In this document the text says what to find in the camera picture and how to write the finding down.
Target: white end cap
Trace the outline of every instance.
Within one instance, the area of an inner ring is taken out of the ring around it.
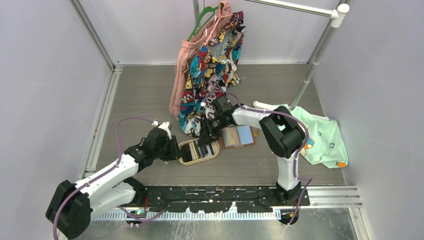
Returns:
[[[338,27],[340,27],[340,25],[343,22],[343,19],[345,18],[346,14],[349,12],[349,10],[350,10],[349,5],[347,5],[346,3],[340,4],[337,7],[337,10],[336,10],[336,12],[337,12],[337,18],[334,18],[331,21],[331,26],[333,28],[335,28],[335,29],[338,28]]]

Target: beige tray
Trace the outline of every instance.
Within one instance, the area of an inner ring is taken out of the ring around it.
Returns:
[[[190,143],[190,142],[197,141],[197,140],[199,140],[199,139],[198,139],[198,138],[196,138],[196,139],[193,139],[193,140],[190,140],[190,141],[184,141],[184,142],[181,142],[180,144],[178,144],[178,147],[180,147],[180,148],[181,148],[181,146],[186,145],[186,144],[188,144],[188,143]],[[204,161],[210,160],[210,159],[214,159],[214,158],[216,158],[216,157],[218,156],[218,153],[220,152],[220,145],[219,145],[218,141],[214,141],[214,142],[212,142],[212,148],[213,148],[213,151],[215,152],[215,154],[214,154],[214,155],[212,155],[212,156],[207,156],[207,157],[204,157],[204,158],[199,158],[199,159],[196,159],[196,160],[193,160],[193,161],[189,161],[189,162],[183,162],[183,158],[182,158],[182,157],[180,157],[180,158],[178,159],[178,161],[179,161],[182,165],[184,165],[184,166],[190,166],[190,165],[198,164],[198,163],[201,163],[201,162],[204,162]]]

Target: mint green garment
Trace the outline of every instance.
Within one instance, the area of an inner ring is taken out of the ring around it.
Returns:
[[[297,106],[290,111],[309,131],[309,139],[300,154],[310,164],[324,164],[327,168],[344,168],[348,165],[348,154],[339,125],[328,117],[315,116]]]

